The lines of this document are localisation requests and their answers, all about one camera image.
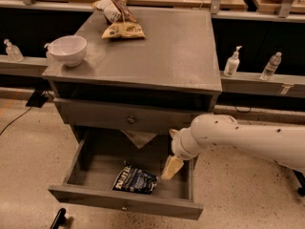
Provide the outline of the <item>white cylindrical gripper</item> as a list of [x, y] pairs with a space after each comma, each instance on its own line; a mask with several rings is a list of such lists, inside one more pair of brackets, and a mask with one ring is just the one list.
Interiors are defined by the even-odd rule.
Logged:
[[190, 128], [181, 130], [170, 129], [169, 134], [172, 138], [172, 151], [174, 156], [168, 156], [165, 167], [162, 171], [163, 180], [172, 179], [183, 167], [183, 160], [190, 160], [199, 155], [200, 146], [192, 137]]

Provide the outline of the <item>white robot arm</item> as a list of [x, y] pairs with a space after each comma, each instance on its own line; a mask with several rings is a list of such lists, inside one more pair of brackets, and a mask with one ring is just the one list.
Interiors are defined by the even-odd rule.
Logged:
[[172, 152], [161, 178], [172, 179], [185, 160], [212, 146], [232, 146], [255, 156], [305, 173], [305, 127], [249, 125], [225, 114], [202, 114], [188, 128], [170, 129]]

